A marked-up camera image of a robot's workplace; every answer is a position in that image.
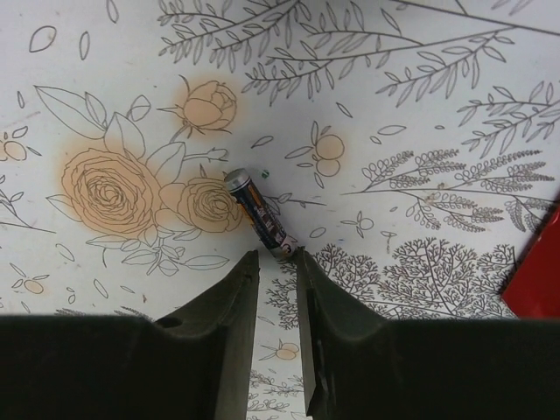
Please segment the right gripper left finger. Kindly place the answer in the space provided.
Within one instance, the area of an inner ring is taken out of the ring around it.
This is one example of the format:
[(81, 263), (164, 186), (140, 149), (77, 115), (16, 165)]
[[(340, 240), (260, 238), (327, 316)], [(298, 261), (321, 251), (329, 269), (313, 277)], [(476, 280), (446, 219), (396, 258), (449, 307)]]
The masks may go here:
[(4, 316), (4, 419), (243, 419), (259, 257), (156, 320)]

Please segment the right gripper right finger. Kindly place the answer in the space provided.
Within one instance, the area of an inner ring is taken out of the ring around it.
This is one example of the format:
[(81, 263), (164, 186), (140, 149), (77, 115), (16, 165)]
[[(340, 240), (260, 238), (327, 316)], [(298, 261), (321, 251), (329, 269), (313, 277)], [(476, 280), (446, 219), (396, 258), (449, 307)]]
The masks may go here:
[(308, 417), (558, 418), (556, 321), (387, 319), (295, 260)]

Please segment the black orange battery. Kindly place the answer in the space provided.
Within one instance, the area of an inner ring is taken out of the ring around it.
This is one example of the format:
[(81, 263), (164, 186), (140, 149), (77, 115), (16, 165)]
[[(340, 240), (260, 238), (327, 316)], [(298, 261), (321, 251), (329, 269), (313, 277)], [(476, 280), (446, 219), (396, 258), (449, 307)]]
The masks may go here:
[(229, 172), (224, 179), (227, 191), (247, 215), (263, 246), (276, 258), (286, 260), (295, 252), (292, 240), (270, 210), (249, 173), (243, 169)]

